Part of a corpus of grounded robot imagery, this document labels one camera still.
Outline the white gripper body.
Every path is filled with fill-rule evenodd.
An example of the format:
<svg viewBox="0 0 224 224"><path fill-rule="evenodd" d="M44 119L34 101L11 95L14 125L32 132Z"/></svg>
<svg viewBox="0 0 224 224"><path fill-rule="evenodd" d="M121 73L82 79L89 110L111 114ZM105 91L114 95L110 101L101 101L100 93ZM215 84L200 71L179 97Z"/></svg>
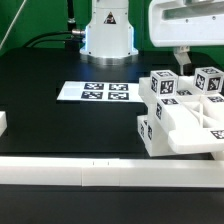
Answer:
<svg viewBox="0 0 224 224"><path fill-rule="evenodd" d="M156 47L224 45L224 0L152 0L148 21Z"/></svg>

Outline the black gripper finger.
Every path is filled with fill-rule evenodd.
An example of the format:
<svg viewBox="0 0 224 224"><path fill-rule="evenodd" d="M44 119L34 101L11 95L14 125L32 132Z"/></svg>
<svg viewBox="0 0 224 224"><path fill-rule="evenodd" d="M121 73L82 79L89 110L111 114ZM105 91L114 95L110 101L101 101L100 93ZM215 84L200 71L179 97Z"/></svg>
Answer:
<svg viewBox="0 0 224 224"><path fill-rule="evenodd" d="M192 71L192 63L188 53L190 52L189 46L179 46L173 49L174 56L180 67L181 75L190 75Z"/></svg>

